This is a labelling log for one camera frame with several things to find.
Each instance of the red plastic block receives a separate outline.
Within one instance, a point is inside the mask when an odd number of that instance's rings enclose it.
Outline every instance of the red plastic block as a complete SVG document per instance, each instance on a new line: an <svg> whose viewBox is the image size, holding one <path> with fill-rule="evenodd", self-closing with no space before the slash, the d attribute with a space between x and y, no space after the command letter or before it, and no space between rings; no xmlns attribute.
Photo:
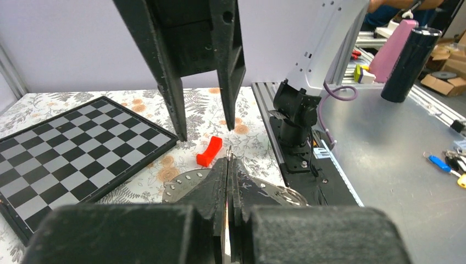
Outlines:
<svg viewBox="0 0 466 264"><path fill-rule="evenodd" d="M209 167L210 163L217 156L222 146L223 140L219 137L213 136L210 139L210 143L209 146L207 146L206 151L196 156L197 164L201 165L202 167Z"/></svg>

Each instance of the black chessboard frame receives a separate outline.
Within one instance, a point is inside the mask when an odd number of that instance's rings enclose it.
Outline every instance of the black chessboard frame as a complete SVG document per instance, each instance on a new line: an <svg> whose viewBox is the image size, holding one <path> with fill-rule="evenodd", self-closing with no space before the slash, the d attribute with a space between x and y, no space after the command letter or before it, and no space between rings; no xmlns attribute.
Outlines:
<svg viewBox="0 0 466 264"><path fill-rule="evenodd" d="M73 109L70 109L66 112L63 112L55 117L52 117L50 119L47 119L47 120L44 120L40 123L37 123L33 126L30 126L26 129L23 129L19 132L16 132L12 135L9 135L7 137L4 137L2 139L0 139L0 144L4 141L7 141L11 138L14 138L20 134L23 134L23 133L26 133L30 130L34 130L35 128L41 126L41 125L44 125L46 123L49 123L49 122L52 122L58 118L61 118L69 113L72 113L72 112L75 112L75 111L78 111L79 109L81 108L84 108L86 106L89 106L99 100L104 100L106 101L109 105L112 105L114 106L116 109L119 109L121 110L123 113L126 113L128 114L129 116L139 120L141 123L143 124L146 124L148 125L149 127L157 130L158 132L160 132L161 134L164 134L165 136L169 137L170 140L165 143L163 146L161 147L158 147L156 151L150 153L148 156L146 156L145 158L143 158L142 160L140 160L139 162L137 162L136 164L134 164L133 166L129 167L128 169L126 169L125 171L122 172L121 175L119 175L118 177L115 177L114 179L112 179L108 184L98 188L96 191L94 191L93 193L91 193L89 196L87 196L86 198L82 199L81 201L79 201L78 203L83 203L83 202L96 202L98 200L100 200L102 197L104 197L105 195L107 195L108 193L110 193L112 190L114 190L117 186L121 185L122 183L124 183L126 180L128 180L129 178L131 178L133 175L135 175L136 173L138 173L139 171L141 171L142 169L144 169L145 166L149 165L152 161L156 160L158 157L160 157L161 155L163 155L164 153L166 153L167 151L169 151L170 149L172 149L175 145L176 145L176 142L178 141L178 137L169 132L168 130L162 128L161 126L158 126L156 124L154 124L153 122L149 121L148 119L136 114L135 112L123 107L122 105L120 105L119 103L105 97L105 96L101 96L99 98L96 98L92 101L89 101L87 103L84 103L78 107L75 107ZM29 242L29 239L32 237L33 235L33 232L27 227L27 224L25 223L25 221L19 217L19 215L17 214L17 212L15 211L15 209L13 208L13 206L8 202L8 199L5 198L5 196L0 192L0 213L3 215L3 217L7 220L8 224L12 227L13 231L15 231L15 233L18 235L19 239L23 242L24 245L27 246L28 242Z"/></svg>

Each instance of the pink bottle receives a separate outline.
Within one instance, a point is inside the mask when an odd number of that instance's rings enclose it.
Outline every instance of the pink bottle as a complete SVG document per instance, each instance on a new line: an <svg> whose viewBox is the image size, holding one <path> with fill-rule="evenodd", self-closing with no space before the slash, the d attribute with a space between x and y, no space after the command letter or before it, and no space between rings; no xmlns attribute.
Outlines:
<svg viewBox="0 0 466 264"><path fill-rule="evenodd" d="M411 30L417 26L416 20L401 20L400 25L377 52L369 66L369 72L375 75L376 82L387 82Z"/></svg>

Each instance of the floral tablecloth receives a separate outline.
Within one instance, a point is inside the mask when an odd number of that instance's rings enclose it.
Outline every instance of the floral tablecloth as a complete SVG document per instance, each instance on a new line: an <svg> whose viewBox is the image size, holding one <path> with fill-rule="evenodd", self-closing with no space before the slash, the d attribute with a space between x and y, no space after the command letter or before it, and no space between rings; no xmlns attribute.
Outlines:
<svg viewBox="0 0 466 264"><path fill-rule="evenodd" d="M100 96L146 117L174 132L162 96L157 90L111 92L29 93L0 117L0 138L77 107ZM180 173L199 169L196 154L203 152L211 136L219 136L243 160L253 176L283 185L259 108L250 87L240 90L236 104L236 128L228 131L218 88L185 89L188 141L179 142L134 177L105 196L100 203L161 202L163 183ZM20 263L25 248L0 215L0 263Z"/></svg>

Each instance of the black square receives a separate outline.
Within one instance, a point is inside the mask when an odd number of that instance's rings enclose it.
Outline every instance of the black square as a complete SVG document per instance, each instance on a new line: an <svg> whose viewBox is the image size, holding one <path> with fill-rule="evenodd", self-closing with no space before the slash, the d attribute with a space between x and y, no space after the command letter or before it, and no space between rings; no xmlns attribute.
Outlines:
<svg viewBox="0 0 466 264"><path fill-rule="evenodd" d="M86 176L87 178L90 178L96 175L97 173L99 173L103 169L105 168L100 163L98 163L97 161L94 161L91 164L80 169L79 171L82 173L82 175Z"/></svg>
<svg viewBox="0 0 466 264"><path fill-rule="evenodd" d="M94 137L97 141L99 141L100 143L105 143L107 141L109 141L111 138L114 138L115 136L108 132L108 131L105 131L105 132L102 132L100 135L97 135L96 137Z"/></svg>
<svg viewBox="0 0 466 264"><path fill-rule="evenodd" d="M29 226L31 231L37 231L39 229L39 224L51 211L52 209L46 206L42 210L38 211L37 213L33 214L31 217L26 219L25 222Z"/></svg>
<svg viewBox="0 0 466 264"><path fill-rule="evenodd" d="M139 124L140 122L138 120L136 120L136 118L130 118L126 121L123 121L122 125L124 125L125 127L127 128L132 128L134 127L135 125Z"/></svg>
<svg viewBox="0 0 466 264"><path fill-rule="evenodd" d="M109 130L110 128L113 128L113 127L117 126L118 124L120 124L120 123L118 123L117 121L115 121L113 119L110 119L108 121L103 122L101 124L101 127Z"/></svg>
<svg viewBox="0 0 466 264"><path fill-rule="evenodd" d="M83 144L84 142L88 142L91 139L92 139L91 136L83 133L83 134L80 134L80 135L75 136L74 138L72 138L71 142L73 142L74 144L79 146L79 145Z"/></svg>
<svg viewBox="0 0 466 264"><path fill-rule="evenodd" d="M134 150L133 147L131 147L130 145L124 143L124 144L122 144L121 146L115 148L115 149L113 150L113 152L114 152L115 154L117 154L118 156L120 156L120 157L124 157L124 156L126 156L126 154L130 153L130 152L133 151L133 150Z"/></svg>
<svg viewBox="0 0 466 264"><path fill-rule="evenodd" d="M17 144L19 143L15 139L5 140L4 142L0 143L0 152L10 149L16 146Z"/></svg>
<svg viewBox="0 0 466 264"><path fill-rule="evenodd" d="M96 126L97 126L96 122L91 120L91 121L85 122L82 125L79 125L78 128L80 128L83 131L88 131L89 129L94 128Z"/></svg>
<svg viewBox="0 0 466 264"><path fill-rule="evenodd" d="M47 143L50 145L50 147L56 147L67 140L68 139L66 138L66 136L58 135L52 139L47 140Z"/></svg>
<svg viewBox="0 0 466 264"><path fill-rule="evenodd" d="M159 132L157 132L155 129L147 129L146 131L141 133L141 136L147 140L151 140L158 134Z"/></svg>
<svg viewBox="0 0 466 264"><path fill-rule="evenodd" d="M73 119L76 119L78 117L82 116L82 114L78 111L74 111L74 112L71 112L69 114L66 114L65 115L65 118L68 119L68 120L73 120Z"/></svg>
<svg viewBox="0 0 466 264"><path fill-rule="evenodd" d="M80 149L79 147L75 147L75 148L63 153L62 156L65 158L65 160L67 160L68 162L71 162L71 161L81 157L84 154L85 154L84 150Z"/></svg>
<svg viewBox="0 0 466 264"><path fill-rule="evenodd" d="M119 114L121 114L121 110L119 110L119 109L113 109L113 110L106 113L106 115L108 115L109 117L112 117L112 118L118 116Z"/></svg>
<svg viewBox="0 0 466 264"><path fill-rule="evenodd" d="M18 206L24 204L25 202L31 200L32 198L36 196L37 196L36 191L31 186L28 186L18 191L14 195L10 196L8 198L8 201L13 207L17 208Z"/></svg>
<svg viewBox="0 0 466 264"><path fill-rule="evenodd" d="M126 161L120 159L108 166L107 170L113 173L113 175L118 176L120 173L131 167Z"/></svg>
<svg viewBox="0 0 466 264"><path fill-rule="evenodd" d="M122 141L129 141L130 139L134 138L135 136L137 136L137 134L132 131L132 130L127 130L123 133L121 133L120 135L118 135L118 137L120 139L122 139Z"/></svg>
<svg viewBox="0 0 466 264"><path fill-rule="evenodd" d="M21 175L15 170L8 170L0 175L0 187L3 187L12 181L18 179Z"/></svg>
<svg viewBox="0 0 466 264"><path fill-rule="evenodd" d="M58 152L54 149L51 149L37 156L36 160L38 160L41 164L45 164L58 156L60 156L60 154L58 154Z"/></svg>
<svg viewBox="0 0 466 264"><path fill-rule="evenodd" d="M79 201L82 201L86 198L89 194L93 193L97 190L97 187L92 183L90 180L87 180L81 183L78 187L71 190L71 193L76 197Z"/></svg>
<svg viewBox="0 0 466 264"><path fill-rule="evenodd" d="M25 152L23 152L23 153L21 153L21 154L18 154L18 155L16 155L16 156L14 156L13 158L10 158L10 159L8 160L8 162L9 162L13 167L16 167L16 166L18 166L19 164L22 164L22 163L24 163L24 162L26 162L26 161L28 161L28 160L30 160L30 159L32 159L32 158L33 158L33 156L32 156L29 152L25 151Z"/></svg>
<svg viewBox="0 0 466 264"><path fill-rule="evenodd" d="M59 168L56 171L52 172L52 175L55 176L57 180L62 181L75 172L77 172L77 169L73 165L68 163L62 168Z"/></svg>
<svg viewBox="0 0 466 264"><path fill-rule="evenodd" d="M60 132L60 133L65 133L66 131L72 129L72 128L75 128L76 126L72 123L72 122L68 122L68 123L64 123L63 125L57 127L56 129Z"/></svg>
<svg viewBox="0 0 466 264"><path fill-rule="evenodd" d="M101 108L102 106L108 105L108 103L104 100L98 100L97 102L91 104L95 108Z"/></svg>
<svg viewBox="0 0 466 264"><path fill-rule="evenodd" d="M32 139L30 139L30 140L28 140L26 142L21 143L21 145L23 147L25 147L26 149L31 149L31 148L39 145L42 142L43 142L42 138L37 136L37 137L34 137L34 138L32 138Z"/></svg>
<svg viewBox="0 0 466 264"><path fill-rule="evenodd" d="M62 197L67 192L68 190L65 188L65 186L63 186L61 183L57 183L41 193L40 196L47 204L51 204L53 201Z"/></svg>
<svg viewBox="0 0 466 264"><path fill-rule="evenodd" d="M92 118L96 118L96 117L100 116L101 114L102 114L101 111L94 110L94 111L92 111L90 113L87 113L86 116L89 117L90 119L92 119Z"/></svg>
<svg viewBox="0 0 466 264"><path fill-rule="evenodd" d="M49 174L50 172L48 172L46 168L44 168L43 166L39 166L38 168L35 168L30 172L24 174L23 178L26 180L27 183L33 184Z"/></svg>
<svg viewBox="0 0 466 264"><path fill-rule="evenodd" d="M108 152L110 152L110 150L106 148L105 146L101 145L89 151L88 154L89 156L93 157L96 160L102 157L103 155L107 154Z"/></svg>
<svg viewBox="0 0 466 264"><path fill-rule="evenodd" d="M32 131L34 131L34 133L36 133L37 135L41 135L49 130L52 130L53 129L53 126L49 125L49 124L44 124L44 125L41 125L37 128L34 128Z"/></svg>
<svg viewBox="0 0 466 264"><path fill-rule="evenodd" d="M150 153L152 153L154 150L157 149L157 146L150 143L150 142L146 142L144 143L142 146L138 147L137 150L144 154L144 155L149 155Z"/></svg>

